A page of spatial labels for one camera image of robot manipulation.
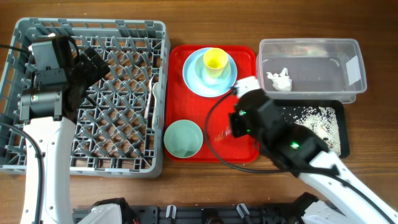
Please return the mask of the white tissue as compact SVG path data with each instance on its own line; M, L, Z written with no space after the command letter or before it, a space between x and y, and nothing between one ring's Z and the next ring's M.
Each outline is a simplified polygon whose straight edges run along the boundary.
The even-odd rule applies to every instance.
M272 86L277 91L291 91L292 79L289 77L287 68L283 68L280 73L267 72L267 78L272 80Z

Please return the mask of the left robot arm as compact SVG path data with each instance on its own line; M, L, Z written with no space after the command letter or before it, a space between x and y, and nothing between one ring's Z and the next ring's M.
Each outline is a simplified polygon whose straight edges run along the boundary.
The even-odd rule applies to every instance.
M36 71L22 92L19 120L27 146L22 223L72 223L70 154L78 110L96 105L87 91L110 72L91 47L81 54L70 36L46 37L32 45Z

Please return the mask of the white plastic spoon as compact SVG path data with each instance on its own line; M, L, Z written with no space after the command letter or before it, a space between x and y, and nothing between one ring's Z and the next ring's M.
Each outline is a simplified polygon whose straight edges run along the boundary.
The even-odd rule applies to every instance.
M155 131L155 125L156 125L156 116L157 116L157 100L159 97L160 93L160 84L156 82L152 88L152 94L154 97L154 110L153 110L153 115L152 115L152 130Z

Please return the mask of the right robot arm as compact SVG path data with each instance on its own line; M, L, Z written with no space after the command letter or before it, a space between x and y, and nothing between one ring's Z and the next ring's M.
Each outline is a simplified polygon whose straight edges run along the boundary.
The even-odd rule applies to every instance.
M353 223L397 223L397 212L364 185L313 131L283 118L274 100L258 88L235 104L239 131L260 144L260 153L332 202Z

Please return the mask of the rice and peanut leftovers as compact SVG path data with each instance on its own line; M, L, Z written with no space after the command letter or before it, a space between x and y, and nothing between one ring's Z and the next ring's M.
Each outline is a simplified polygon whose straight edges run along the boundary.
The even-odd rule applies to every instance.
M286 121L312 130L332 151L341 155L340 132L336 111L332 107L283 106L281 114Z

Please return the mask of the light green bowl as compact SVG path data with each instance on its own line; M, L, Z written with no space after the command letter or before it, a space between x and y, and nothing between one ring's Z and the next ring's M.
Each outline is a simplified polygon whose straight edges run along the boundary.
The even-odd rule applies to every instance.
M165 130L164 146L168 153L179 159L197 154L203 145L201 128L193 121L181 119Z

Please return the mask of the red snack wrapper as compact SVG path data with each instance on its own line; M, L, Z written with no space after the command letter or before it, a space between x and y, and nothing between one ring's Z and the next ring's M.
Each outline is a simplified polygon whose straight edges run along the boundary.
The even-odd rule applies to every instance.
M225 128L215 136L215 141L222 141L223 139L227 138L230 135L232 135L232 129Z

